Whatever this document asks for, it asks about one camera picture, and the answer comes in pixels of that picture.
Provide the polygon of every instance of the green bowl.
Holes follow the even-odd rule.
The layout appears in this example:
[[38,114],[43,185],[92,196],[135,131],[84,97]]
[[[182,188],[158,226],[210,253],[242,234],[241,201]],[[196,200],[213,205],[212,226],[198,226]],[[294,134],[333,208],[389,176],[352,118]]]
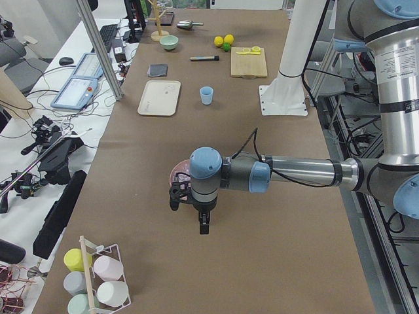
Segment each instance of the green bowl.
[[178,42],[179,42],[179,39],[173,35],[167,35],[160,38],[160,44],[166,50],[173,50],[174,48],[177,47]]

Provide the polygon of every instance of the black marker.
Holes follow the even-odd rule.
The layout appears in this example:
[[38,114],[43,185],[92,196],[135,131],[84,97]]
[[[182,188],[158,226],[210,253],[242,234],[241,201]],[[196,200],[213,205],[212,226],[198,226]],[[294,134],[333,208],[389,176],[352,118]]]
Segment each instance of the black marker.
[[209,56],[209,57],[191,57],[191,61],[219,61],[220,56]]

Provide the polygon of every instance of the lemon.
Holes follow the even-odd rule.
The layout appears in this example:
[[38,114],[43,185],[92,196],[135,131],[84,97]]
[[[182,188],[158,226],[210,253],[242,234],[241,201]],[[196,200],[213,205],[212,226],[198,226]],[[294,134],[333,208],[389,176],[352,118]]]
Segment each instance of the lemon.
[[223,50],[224,50],[225,52],[229,52],[229,51],[230,51],[230,49],[231,49],[231,46],[230,46],[230,44],[229,44],[229,43],[223,43]]
[[234,42],[233,35],[231,35],[231,34],[225,35],[224,42],[230,44],[230,46],[231,46]]
[[214,38],[214,45],[217,47],[221,47],[224,43],[224,40],[221,36],[216,36],[216,38]]

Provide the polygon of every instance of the yellow cup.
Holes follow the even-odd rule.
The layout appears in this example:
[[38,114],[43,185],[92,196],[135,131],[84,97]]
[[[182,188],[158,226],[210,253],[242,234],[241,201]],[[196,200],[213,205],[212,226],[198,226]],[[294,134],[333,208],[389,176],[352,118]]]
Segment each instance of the yellow cup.
[[[89,266],[92,265],[92,255],[87,254]],[[69,271],[84,271],[83,258],[80,249],[71,249],[64,255],[64,264]]]

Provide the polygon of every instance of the yellow fruit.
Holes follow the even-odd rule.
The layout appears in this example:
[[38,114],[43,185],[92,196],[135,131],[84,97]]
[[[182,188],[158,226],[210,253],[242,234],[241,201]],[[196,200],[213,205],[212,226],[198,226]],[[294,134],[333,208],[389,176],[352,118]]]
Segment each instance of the yellow fruit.
[[224,43],[224,40],[221,36],[216,36],[216,38],[214,38],[214,45],[217,47],[221,47]]
[[230,44],[230,46],[233,44],[233,42],[234,42],[234,37],[233,37],[233,35],[231,35],[231,34],[228,34],[228,35],[225,35],[225,37],[224,37],[224,42],[225,43],[229,43]]

